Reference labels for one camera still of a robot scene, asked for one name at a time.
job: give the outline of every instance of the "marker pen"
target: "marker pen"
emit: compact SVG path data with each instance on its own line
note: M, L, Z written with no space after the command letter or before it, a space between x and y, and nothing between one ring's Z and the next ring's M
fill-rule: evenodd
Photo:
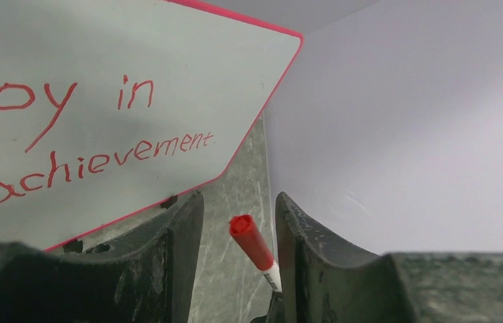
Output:
M230 220L230 236L239 244L247 257L264 274L271 288L281 293L281 276L279 266L266 245L254 218L248 214Z

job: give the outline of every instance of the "wall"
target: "wall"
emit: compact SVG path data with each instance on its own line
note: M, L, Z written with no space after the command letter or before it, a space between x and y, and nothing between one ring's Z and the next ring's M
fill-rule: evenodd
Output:
M351 242L503 251L503 1L380 1L306 36L272 192Z

